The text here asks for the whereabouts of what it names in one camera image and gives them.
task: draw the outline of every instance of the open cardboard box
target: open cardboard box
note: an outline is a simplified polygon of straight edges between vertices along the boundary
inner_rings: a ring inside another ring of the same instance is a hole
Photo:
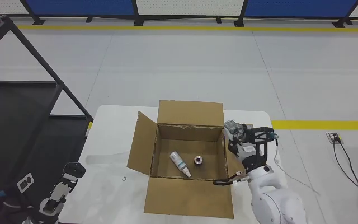
[[[160,101],[157,122],[139,112],[127,164],[149,175],[144,213],[234,218],[230,186],[212,184],[243,170],[225,144],[223,105]],[[192,177],[171,161],[173,151]],[[201,166],[194,165],[197,155]]]

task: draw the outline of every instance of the white floor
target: white floor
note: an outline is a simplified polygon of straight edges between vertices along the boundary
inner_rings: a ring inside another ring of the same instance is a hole
[[[271,119],[358,119],[357,33],[23,32],[93,116],[103,104],[170,99],[222,102]],[[0,80],[51,80],[12,34],[0,41],[0,52]],[[53,113],[79,110],[62,95]],[[277,131],[285,170],[319,194],[290,178],[289,186],[312,223],[354,224],[358,189],[336,164],[325,131]],[[340,133],[358,172],[358,132]]]

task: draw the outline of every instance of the white table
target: white table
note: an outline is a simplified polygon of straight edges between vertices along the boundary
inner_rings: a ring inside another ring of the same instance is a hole
[[[251,210],[251,192],[247,183],[232,186],[233,220],[143,213],[148,177],[126,168],[139,111],[151,120],[157,120],[158,108],[110,105],[98,108],[79,159],[86,168],[86,174],[79,179],[74,191],[67,196],[67,202],[59,216],[60,222],[83,224],[257,223]],[[225,110],[224,119],[253,124],[254,127],[271,127],[271,120],[266,112]],[[286,185],[285,174],[274,163],[275,152],[276,144],[270,142],[267,164],[272,166],[282,183]]]

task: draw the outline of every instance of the white bottle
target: white bottle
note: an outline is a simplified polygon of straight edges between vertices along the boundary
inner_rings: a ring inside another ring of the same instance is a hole
[[[188,167],[186,166],[183,159],[179,156],[177,152],[172,152],[170,154],[170,159],[174,162],[174,164],[177,166],[177,168],[182,171],[185,175],[188,176],[188,178],[191,177],[191,174],[189,172]]]

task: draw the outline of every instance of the small roll of tape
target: small roll of tape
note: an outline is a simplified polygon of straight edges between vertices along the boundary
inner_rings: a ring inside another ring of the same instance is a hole
[[[201,156],[195,156],[194,163],[195,163],[195,165],[201,165],[202,164],[202,157]]]

